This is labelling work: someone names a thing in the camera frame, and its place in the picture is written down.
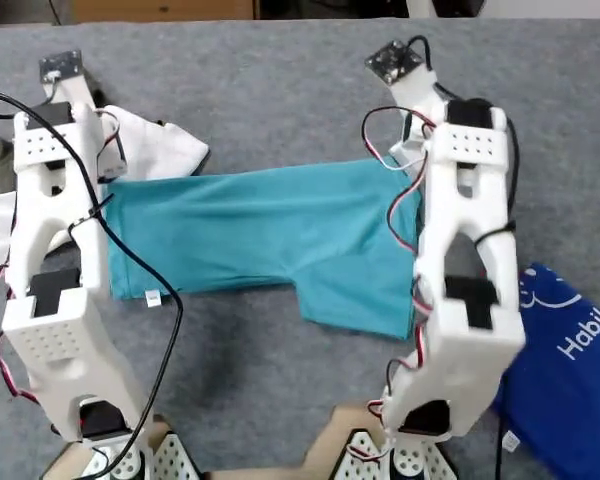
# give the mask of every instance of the white label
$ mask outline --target white label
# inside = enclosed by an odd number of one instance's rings
[[[502,437],[502,448],[509,453],[513,453],[518,448],[518,445],[520,445],[520,439],[511,430],[507,430],[507,433]]]
[[[162,299],[160,298],[160,290],[147,290],[144,292],[144,297],[147,299],[147,307],[159,307],[162,305]]]

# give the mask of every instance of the gray carpet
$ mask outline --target gray carpet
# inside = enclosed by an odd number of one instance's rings
[[[363,59],[393,37],[429,36],[441,81],[516,121],[520,263],[545,262],[600,305],[600,21],[311,21],[0,30],[0,90],[41,100],[37,59],[80,47],[114,103],[211,145],[204,173],[366,156],[359,125],[390,102]],[[397,115],[372,128],[388,147]],[[11,135],[8,124],[0,134]],[[65,251],[48,261],[72,262]],[[204,469],[300,462],[339,402],[375,397],[410,347],[303,321],[291,289],[185,296],[181,338],[156,410]],[[0,321],[4,288],[0,285]],[[171,312],[104,305],[111,336],[149,385]],[[17,365],[13,355],[8,357]],[[448,442],[465,479],[493,476],[495,420]],[[0,379],[0,479],[34,478],[61,442]],[[549,478],[529,452],[505,479]]]

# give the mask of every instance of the white cloth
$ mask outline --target white cloth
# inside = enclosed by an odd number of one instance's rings
[[[161,126],[114,105],[105,110],[120,120],[120,140],[128,164],[123,180],[186,177],[209,152],[207,144],[173,123]],[[111,151],[118,154],[116,142],[111,142],[103,154]]]
[[[155,180],[191,175],[209,152],[209,147],[172,123],[164,126],[148,122],[120,107],[106,110],[120,121],[120,139],[127,159],[127,173],[120,180]],[[104,115],[105,130],[113,128],[110,117]],[[111,142],[102,155],[118,155],[116,142]],[[9,232],[15,203],[15,192],[0,194],[0,265],[9,250]],[[49,245],[53,251],[68,241],[66,232],[59,232]]]

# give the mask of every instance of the blue fabric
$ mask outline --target blue fabric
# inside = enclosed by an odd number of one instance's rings
[[[374,160],[113,183],[106,214],[179,291],[290,283],[308,320],[406,338],[413,257],[385,214],[409,184]],[[419,201],[394,215],[412,243]],[[160,288],[113,244],[109,269],[115,297]]]
[[[540,264],[521,276],[520,306],[527,344],[508,373],[511,430],[558,478],[600,480],[600,310]]]

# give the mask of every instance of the teal cloth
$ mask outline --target teal cloth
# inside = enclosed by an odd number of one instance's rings
[[[409,184],[374,160],[115,182],[106,216],[178,291],[293,284],[307,320],[406,338],[414,259],[385,216]],[[413,243],[419,202],[394,215]],[[109,269],[117,298],[160,289],[113,243]]]

